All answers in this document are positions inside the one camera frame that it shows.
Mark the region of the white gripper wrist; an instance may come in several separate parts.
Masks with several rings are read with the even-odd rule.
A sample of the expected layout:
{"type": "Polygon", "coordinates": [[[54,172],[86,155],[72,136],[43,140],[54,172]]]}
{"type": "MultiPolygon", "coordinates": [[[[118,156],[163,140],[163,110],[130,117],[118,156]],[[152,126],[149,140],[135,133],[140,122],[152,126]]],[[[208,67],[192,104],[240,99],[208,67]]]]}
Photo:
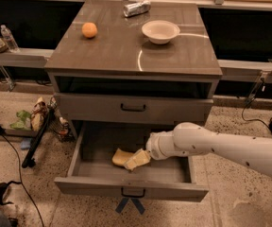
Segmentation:
{"type": "Polygon", "coordinates": [[[150,162],[151,157],[154,160],[173,157],[176,153],[173,133],[171,131],[151,132],[145,148],[146,150],[142,148],[137,150],[124,162],[125,169],[133,170],[138,166],[146,165],[150,162]]]}

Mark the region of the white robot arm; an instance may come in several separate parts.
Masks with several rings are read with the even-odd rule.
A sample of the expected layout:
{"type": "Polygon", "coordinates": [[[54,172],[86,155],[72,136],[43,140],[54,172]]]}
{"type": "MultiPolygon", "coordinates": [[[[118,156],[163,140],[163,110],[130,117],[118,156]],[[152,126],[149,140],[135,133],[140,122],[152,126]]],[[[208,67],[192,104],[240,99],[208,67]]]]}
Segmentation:
{"type": "Polygon", "coordinates": [[[172,131],[152,132],[145,149],[137,150],[124,167],[133,170],[151,158],[165,160],[207,153],[272,177],[272,138],[219,133],[189,122],[176,125],[172,131]]]}

